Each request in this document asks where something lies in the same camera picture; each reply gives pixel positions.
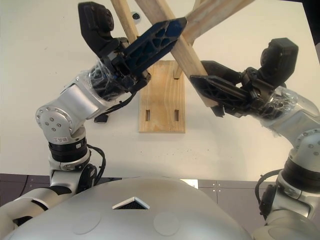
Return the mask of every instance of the vent grille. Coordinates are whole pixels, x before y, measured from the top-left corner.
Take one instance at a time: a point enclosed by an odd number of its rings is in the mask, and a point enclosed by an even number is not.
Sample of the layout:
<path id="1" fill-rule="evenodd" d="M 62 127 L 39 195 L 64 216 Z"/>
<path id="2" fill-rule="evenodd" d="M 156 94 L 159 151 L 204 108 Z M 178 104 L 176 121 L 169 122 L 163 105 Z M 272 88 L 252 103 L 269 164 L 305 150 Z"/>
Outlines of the vent grille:
<path id="1" fill-rule="evenodd" d="M 113 210 L 118 209 L 141 209 L 141 210 L 148 210 L 150 206 L 142 201 L 140 198 L 133 196 L 124 200 L 114 206 L 112 206 Z"/>

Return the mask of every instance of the white background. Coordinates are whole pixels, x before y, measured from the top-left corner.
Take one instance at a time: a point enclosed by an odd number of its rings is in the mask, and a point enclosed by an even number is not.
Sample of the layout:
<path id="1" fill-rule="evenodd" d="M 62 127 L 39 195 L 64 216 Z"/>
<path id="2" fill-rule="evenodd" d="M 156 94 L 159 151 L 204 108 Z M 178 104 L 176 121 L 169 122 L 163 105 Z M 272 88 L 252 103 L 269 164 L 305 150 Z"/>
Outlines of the white background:
<path id="1" fill-rule="evenodd" d="M 2 0 L 0 19 L 1 101 L 0 173 L 47 175 L 48 143 L 35 121 L 38 107 L 56 98 L 78 72 L 95 64 L 83 40 L 76 0 Z M 97 1 L 114 17 L 114 37 L 123 37 L 108 0 Z M 151 25 L 142 14 L 143 33 Z M 193 0 L 168 0 L 176 17 Z M 271 39 L 287 37 L 299 46 L 295 72 L 287 86 L 320 106 L 320 67 L 301 3 L 257 0 L 194 43 L 201 60 L 236 71 L 260 67 Z M 165 60 L 172 60 L 168 54 Z M 282 168 L 291 148 L 283 137 L 262 128 L 250 116 L 215 117 L 185 81 L 186 133 L 138 133 L 139 96 L 113 113 L 106 125 L 85 124 L 88 143 L 107 156 L 104 176 L 169 176 L 189 179 L 255 181 Z M 94 155 L 92 161 L 99 164 Z"/>

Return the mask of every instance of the rectangular slot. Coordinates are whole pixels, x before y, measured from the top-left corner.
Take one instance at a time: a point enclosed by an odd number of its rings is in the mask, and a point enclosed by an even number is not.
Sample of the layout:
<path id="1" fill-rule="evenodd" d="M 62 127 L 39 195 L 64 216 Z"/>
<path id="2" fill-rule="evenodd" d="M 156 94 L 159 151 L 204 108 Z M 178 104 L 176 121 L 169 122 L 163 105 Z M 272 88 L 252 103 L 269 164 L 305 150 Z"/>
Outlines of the rectangular slot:
<path id="1" fill-rule="evenodd" d="M 179 122 L 179 110 L 174 110 L 174 120 L 176 122 Z"/>
<path id="2" fill-rule="evenodd" d="M 150 110 L 145 110 L 145 121 L 146 122 L 150 121 Z"/>

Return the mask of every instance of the wooden board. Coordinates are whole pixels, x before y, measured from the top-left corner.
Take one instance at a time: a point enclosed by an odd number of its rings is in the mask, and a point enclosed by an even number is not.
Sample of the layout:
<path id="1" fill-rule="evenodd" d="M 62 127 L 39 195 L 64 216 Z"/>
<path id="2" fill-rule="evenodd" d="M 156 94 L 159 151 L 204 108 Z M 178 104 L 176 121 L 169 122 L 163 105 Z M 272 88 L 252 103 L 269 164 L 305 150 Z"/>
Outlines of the wooden board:
<path id="1" fill-rule="evenodd" d="M 127 0 L 111 0 L 111 3 L 120 20 L 129 43 L 132 44 L 138 37 L 138 31 L 131 16 Z"/>
<path id="2" fill-rule="evenodd" d="M 191 43 L 253 1 L 254 0 L 206 0 L 185 16 L 188 24 L 182 35 L 188 43 Z"/>
<path id="3" fill-rule="evenodd" d="M 185 133 L 185 84 L 174 79 L 175 61 L 158 61 L 151 80 L 140 90 L 140 133 Z"/>
<path id="4" fill-rule="evenodd" d="M 197 9 L 203 1 L 204 1 L 204 0 L 195 0 L 192 10 Z M 174 64 L 174 70 L 173 70 L 173 77 L 174 77 L 175 79 L 178 79 L 178 78 L 180 78 L 181 74 L 182 74 L 182 68 L 179 66 L 179 64 L 178 64 L 177 62 L 175 62 L 175 64 Z"/>

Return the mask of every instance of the silver robot arm segment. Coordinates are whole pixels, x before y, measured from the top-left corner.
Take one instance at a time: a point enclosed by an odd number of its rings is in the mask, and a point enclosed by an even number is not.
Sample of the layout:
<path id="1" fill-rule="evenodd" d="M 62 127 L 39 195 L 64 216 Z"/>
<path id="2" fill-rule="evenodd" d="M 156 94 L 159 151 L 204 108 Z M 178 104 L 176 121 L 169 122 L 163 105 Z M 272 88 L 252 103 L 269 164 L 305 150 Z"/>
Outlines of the silver robot arm segment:
<path id="1" fill-rule="evenodd" d="M 98 183 L 106 158 L 101 149 L 87 144 L 84 122 L 128 104 L 148 84 L 147 69 L 171 51 L 187 24 L 185 17 L 158 22 L 129 45 L 126 38 L 111 36 L 113 17 L 103 5 L 79 3 L 78 13 L 81 35 L 99 61 L 37 110 L 36 122 L 49 143 L 50 187 L 32 190 L 0 207 L 0 239 Z M 131 97 L 114 105 L 124 93 Z M 98 173 L 89 163 L 88 148 L 102 156 Z"/>
<path id="2" fill-rule="evenodd" d="M 254 231 L 253 237 L 320 239 L 320 231 L 310 220 L 320 202 L 319 110 L 308 99 L 284 87 L 275 90 L 265 109 L 269 114 L 281 115 L 262 118 L 262 125 L 286 137 L 293 148 L 276 184 L 269 185 L 262 196 L 259 208 L 266 225 Z"/>
<path id="3" fill-rule="evenodd" d="M 262 199 L 258 181 L 255 192 L 269 226 L 253 234 L 256 240 L 320 239 L 309 220 L 320 200 L 320 114 L 311 101 L 285 88 L 297 57 L 298 46 L 287 38 L 278 38 L 262 52 L 258 70 L 248 67 L 236 72 L 217 62 L 203 61 L 208 76 L 190 76 L 200 94 L 218 102 L 212 108 L 216 116 L 252 115 L 293 146 L 284 168 L 275 171 L 276 184 L 268 186 Z M 302 238 L 299 232 L 306 226 L 313 230 L 303 231 Z M 299 237 L 290 238 L 292 234 Z"/>

